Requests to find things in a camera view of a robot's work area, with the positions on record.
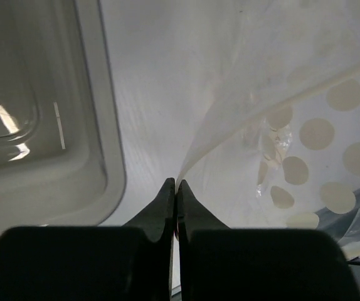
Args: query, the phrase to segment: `clear plastic wrap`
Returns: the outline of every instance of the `clear plastic wrap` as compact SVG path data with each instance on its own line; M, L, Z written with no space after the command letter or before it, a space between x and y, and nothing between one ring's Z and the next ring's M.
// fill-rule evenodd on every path
M358 256L360 1L251 0L240 13L238 57L177 183L231 227L318 228ZM268 133L290 138L282 154ZM262 176L268 149L279 166Z

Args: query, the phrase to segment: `transparent plastic bag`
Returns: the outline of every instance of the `transparent plastic bag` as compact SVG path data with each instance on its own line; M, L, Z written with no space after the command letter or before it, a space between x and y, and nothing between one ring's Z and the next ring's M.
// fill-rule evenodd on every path
M251 0L244 11L241 43L235 45L238 58L215 93L177 183L187 179L209 210L237 228L326 231L358 209L346 237L334 236L343 237L348 257L358 256L360 208L352 192L360 188L360 176L351 174L349 168L356 166L345 160L345 149L360 142L360 99L340 98L346 93L360 97L360 1ZM287 125L293 142L280 167L264 177L268 189L257 196L266 151L260 143L263 124L288 110L293 112ZM284 127L272 130L277 135ZM333 135L321 138L321 133ZM360 145L348 150L354 155ZM288 175L296 166L302 166L299 173ZM347 196L348 212L329 200L334 191L338 198Z

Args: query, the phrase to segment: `plastic bag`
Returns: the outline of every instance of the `plastic bag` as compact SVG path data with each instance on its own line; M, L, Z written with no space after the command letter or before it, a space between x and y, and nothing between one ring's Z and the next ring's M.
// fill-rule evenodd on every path
M332 226L340 240L349 225L339 222L358 209L341 239L347 257L358 256L360 207L353 192L360 189L354 163L360 154L360 1L245 5L238 58L216 91L177 183L187 179L197 198L235 228ZM290 133L278 116L285 116ZM271 121L278 124L270 126L273 146L264 126ZM286 147L278 143L285 135ZM259 176L268 189L257 196L258 174L268 169L262 162L272 171Z

